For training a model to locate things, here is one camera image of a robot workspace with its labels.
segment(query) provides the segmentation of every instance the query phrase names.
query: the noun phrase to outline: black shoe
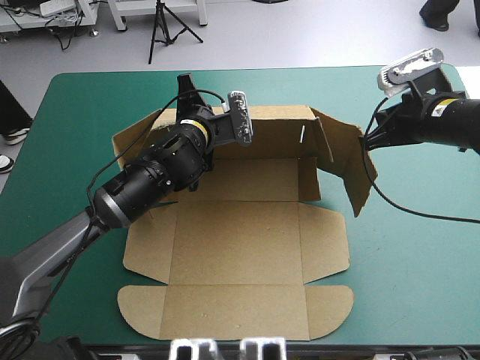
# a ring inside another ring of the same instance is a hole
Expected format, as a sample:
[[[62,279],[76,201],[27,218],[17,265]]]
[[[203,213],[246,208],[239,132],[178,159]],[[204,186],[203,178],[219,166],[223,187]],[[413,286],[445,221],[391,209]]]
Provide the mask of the black shoe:
[[[425,19],[420,12],[420,17],[423,19],[423,23],[430,29],[437,30],[438,32],[446,32],[450,29],[449,22],[445,20],[445,22],[431,22]]]
[[[424,22],[425,26],[427,26],[430,29],[437,30],[438,32],[446,32],[450,29],[450,25],[449,25],[448,22],[445,22],[445,23],[439,24],[439,25],[430,24],[425,19],[423,19],[423,22]]]

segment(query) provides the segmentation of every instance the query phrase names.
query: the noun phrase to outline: yellow ring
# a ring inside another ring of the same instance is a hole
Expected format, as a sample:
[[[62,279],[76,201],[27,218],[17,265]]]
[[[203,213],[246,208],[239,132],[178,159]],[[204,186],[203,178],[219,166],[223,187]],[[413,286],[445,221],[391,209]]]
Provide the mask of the yellow ring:
[[[202,131],[203,136],[205,137],[205,141],[207,142],[207,144],[209,143],[209,132],[198,121],[190,120],[189,118],[186,118],[185,120],[181,120],[180,124],[190,124],[190,125],[193,125],[195,128],[198,128],[200,131]]]

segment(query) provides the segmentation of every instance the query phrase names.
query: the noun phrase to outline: person's leg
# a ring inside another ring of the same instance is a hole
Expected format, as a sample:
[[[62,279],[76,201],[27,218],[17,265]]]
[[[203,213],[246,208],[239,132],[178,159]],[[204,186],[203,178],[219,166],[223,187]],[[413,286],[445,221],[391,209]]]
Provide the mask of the person's leg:
[[[475,5],[475,18],[477,20],[478,36],[480,36],[480,0],[473,0]]]
[[[24,139],[32,125],[32,118],[20,106],[2,81],[0,81],[0,109],[0,134],[5,137],[7,143],[17,140],[14,138],[21,136]]]
[[[420,16],[429,28],[445,32],[449,29],[448,15],[460,0],[428,0],[420,10]]]

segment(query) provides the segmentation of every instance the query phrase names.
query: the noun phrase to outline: white sticker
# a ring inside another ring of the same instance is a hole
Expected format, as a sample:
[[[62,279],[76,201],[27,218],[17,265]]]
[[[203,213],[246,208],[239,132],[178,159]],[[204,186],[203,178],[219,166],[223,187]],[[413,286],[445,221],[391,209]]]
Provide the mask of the white sticker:
[[[442,116],[442,114],[445,111],[445,109],[447,108],[447,106],[450,105],[451,103],[453,103],[456,100],[458,100],[458,99],[446,99],[446,100],[440,101],[435,106],[435,109],[433,109],[432,116],[434,118],[439,118],[440,116]]]

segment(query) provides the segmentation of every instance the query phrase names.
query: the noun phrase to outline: white sneaker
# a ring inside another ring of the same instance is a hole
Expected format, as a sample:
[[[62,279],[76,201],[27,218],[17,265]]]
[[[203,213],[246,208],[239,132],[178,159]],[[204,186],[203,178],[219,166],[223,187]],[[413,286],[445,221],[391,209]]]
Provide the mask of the white sneaker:
[[[0,155],[0,174],[8,173],[14,167],[14,159],[5,155]]]
[[[30,127],[26,127],[24,129],[20,129],[15,131],[14,133],[9,133],[8,135],[4,135],[5,143],[7,145],[15,145],[21,143],[27,135],[29,134]]]

